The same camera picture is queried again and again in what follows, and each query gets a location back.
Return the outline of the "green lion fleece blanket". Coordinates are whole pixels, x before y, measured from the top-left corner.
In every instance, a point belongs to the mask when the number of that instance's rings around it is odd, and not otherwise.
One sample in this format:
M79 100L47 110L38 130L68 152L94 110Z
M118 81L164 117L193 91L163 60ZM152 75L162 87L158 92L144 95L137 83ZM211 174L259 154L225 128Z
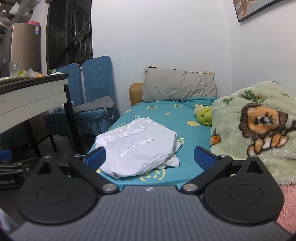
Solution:
M211 106L210 150L244 160L256 155L279 185L295 184L295 97L264 81Z

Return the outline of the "framed wall painting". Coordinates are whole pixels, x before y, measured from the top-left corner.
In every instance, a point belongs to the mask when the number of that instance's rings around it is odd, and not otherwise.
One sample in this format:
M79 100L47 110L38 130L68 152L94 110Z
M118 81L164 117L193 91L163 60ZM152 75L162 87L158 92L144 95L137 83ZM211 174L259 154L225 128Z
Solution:
M280 1L281 0L233 0L233 4L237 20L243 22Z

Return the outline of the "mustard yellow headboard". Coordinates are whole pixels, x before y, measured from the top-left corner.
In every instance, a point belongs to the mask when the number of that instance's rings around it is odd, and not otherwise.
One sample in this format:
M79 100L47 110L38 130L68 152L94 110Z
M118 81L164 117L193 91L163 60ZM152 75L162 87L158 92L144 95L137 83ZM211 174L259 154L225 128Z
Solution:
M130 104L134 106L142 101L142 87L144 83L133 83L129 88Z

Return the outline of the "brown refrigerator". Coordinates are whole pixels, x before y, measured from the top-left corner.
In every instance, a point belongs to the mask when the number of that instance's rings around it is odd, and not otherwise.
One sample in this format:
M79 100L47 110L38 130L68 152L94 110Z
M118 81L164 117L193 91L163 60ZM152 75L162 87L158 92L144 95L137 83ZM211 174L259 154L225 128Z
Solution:
M20 70L41 71L41 26L14 23L11 32L10 61Z

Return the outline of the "green plush toy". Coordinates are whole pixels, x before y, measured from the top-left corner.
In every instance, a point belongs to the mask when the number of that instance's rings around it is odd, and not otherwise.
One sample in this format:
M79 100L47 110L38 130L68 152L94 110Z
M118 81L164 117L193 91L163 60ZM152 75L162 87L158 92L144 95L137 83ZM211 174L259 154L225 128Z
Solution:
M205 126L212 125L211 106L203 106L200 104L196 104L194 109L194 115L199 123Z

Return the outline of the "grey folded cloth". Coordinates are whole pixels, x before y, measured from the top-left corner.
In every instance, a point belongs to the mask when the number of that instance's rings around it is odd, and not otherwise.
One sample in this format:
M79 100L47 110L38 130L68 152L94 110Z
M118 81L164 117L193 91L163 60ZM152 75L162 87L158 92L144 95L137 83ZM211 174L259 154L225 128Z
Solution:
M110 96L104 96L91 102L86 102L73 108L75 113L87 112L97 109L113 108L114 102Z

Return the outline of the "teal patterned bed sheet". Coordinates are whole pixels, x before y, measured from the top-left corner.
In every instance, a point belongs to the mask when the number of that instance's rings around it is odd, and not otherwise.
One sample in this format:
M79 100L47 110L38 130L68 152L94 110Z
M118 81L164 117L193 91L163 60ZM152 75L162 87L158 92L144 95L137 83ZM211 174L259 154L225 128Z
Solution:
M96 137L93 149L103 147L105 154L86 164L119 188L181 187L203 172L194 159L194 149L210 148L211 128L198 122L194 109L214 101L201 97L138 103Z

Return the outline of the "small blue plush toy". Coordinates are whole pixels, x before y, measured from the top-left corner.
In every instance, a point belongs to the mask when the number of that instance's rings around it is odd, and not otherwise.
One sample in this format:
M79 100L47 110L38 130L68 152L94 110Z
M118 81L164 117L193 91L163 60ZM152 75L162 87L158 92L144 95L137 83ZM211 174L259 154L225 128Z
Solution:
M75 102L74 101L71 101L71 104L72 104L72 107L75 106ZM61 104L61 105L58 105L57 107L53 108L53 112L55 113L58 113L60 111L64 111L65 110L65 104Z

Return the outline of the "grey pillow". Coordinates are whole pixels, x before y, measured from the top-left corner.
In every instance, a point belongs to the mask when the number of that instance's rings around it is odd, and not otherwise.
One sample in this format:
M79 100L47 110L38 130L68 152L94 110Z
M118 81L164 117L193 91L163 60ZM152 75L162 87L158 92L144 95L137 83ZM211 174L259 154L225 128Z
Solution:
M142 86L144 102L216 97L213 72L148 67Z

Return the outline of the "white dining table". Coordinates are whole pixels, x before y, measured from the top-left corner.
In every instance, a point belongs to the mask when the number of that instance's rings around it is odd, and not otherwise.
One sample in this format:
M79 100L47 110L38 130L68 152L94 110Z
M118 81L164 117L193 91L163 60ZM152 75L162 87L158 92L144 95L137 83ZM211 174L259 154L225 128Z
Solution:
M1 81L1 133L59 104L66 103L68 74Z

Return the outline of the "near blue covered chair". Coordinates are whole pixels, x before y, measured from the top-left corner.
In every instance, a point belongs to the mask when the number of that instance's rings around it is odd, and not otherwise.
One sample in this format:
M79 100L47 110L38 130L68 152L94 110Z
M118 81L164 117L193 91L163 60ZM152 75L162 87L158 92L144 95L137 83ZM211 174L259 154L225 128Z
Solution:
M115 102L112 61L109 56L90 59L83 64L84 90L86 103L108 96ZM79 134L99 135L108 129L120 117L115 104L111 108L101 108L75 113Z

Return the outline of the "clear glass cup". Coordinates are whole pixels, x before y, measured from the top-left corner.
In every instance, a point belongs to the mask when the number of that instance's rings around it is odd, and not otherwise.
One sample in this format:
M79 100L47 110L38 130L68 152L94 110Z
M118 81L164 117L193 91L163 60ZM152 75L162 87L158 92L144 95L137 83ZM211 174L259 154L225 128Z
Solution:
M19 62L11 61L9 64L10 78L19 77Z

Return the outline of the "white t-shirt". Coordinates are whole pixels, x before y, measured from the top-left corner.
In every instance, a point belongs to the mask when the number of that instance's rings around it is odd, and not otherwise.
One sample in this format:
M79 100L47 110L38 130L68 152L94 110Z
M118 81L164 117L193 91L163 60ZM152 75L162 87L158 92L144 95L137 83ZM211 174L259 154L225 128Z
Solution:
M141 175L154 168L178 167L176 152L181 145L176 132L150 118L137 118L102 133L95 142L96 148L106 149L100 170L115 179Z

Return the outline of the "pink fluffy blanket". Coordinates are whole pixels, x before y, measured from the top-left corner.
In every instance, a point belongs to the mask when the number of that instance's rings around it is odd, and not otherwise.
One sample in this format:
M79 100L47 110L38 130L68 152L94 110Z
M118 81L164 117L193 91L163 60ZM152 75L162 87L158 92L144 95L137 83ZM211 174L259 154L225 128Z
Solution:
M285 196L284 206L277 219L277 223L281 225L289 233L294 234L296 230L296 190L295 185L282 185L281 190Z

